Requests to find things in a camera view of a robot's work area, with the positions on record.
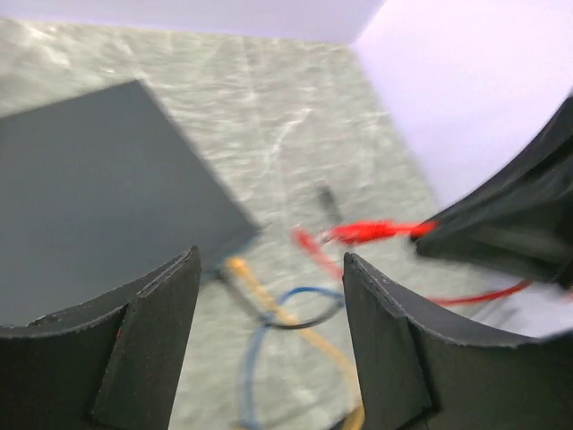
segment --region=floor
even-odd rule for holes
[[[349,219],[419,220],[430,190],[348,47],[173,31],[0,21],[0,116],[143,79],[193,145],[264,227],[246,253],[273,294],[336,288],[289,238],[329,226],[327,184]],[[329,252],[340,260],[343,250]],[[391,278],[424,295],[478,289],[474,273],[419,262],[405,241],[360,248]],[[323,299],[293,300],[302,318]],[[237,383],[255,323],[216,282],[201,291],[171,430],[232,428]],[[319,328],[351,356],[346,316]],[[349,407],[336,368],[293,333],[269,335],[258,370],[265,429],[322,429]]]

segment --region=cable connector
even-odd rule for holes
[[[321,242],[342,242],[360,245],[386,240],[394,236],[421,237],[437,227],[435,222],[395,223],[393,220],[359,221],[354,224],[334,227],[321,235]]]

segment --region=blue cable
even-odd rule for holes
[[[299,287],[294,288],[284,294],[279,300],[278,304],[283,305],[291,297],[301,294],[301,293],[319,293],[322,296],[334,297],[341,301],[341,305],[344,305],[344,296],[336,291],[332,291],[327,288],[316,288],[316,287]],[[273,313],[268,314],[269,318],[273,317]],[[242,423],[241,425],[250,430],[262,430],[261,423],[257,417],[257,410],[254,401],[254,374],[257,365],[257,360],[261,352],[262,342],[264,341],[265,335],[271,328],[268,325],[261,326],[252,336],[251,343],[247,348],[245,359],[244,359],[244,404],[241,405],[241,415]]]

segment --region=black square board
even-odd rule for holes
[[[192,245],[209,273],[256,232],[139,82],[0,119],[0,325],[83,303]]]

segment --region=red cable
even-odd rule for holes
[[[303,230],[302,228],[293,229],[293,236],[295,242],[302,247],[312,259],[322,267],[328,274],[332,275],[336,280],[342,279],[344,272],[338,267],[338,265],[333,262],[330,257],[328,257],[321,246],[314,240],[314,237]],[[437,305],[444,307],[447,306],[458,306],[458,305],[476,305],[483,302],[491,302],[498,298],[504,298],[512,296],[520,291],[523,291],[532,284],[530,280],[522,280],[518,284],[510,288],[505,288],[500,291],[495,291],[492,293],[480,294],[478,296],[469,297],[457,297],[457,298],[428,298]]]
[[[303,248],[324,271],[334,279],[342,280],[342,275],[344,274],[342,269],[322,251],[321,246],[308,231],[302,228],[294,228],[293,237],[295,242]]]

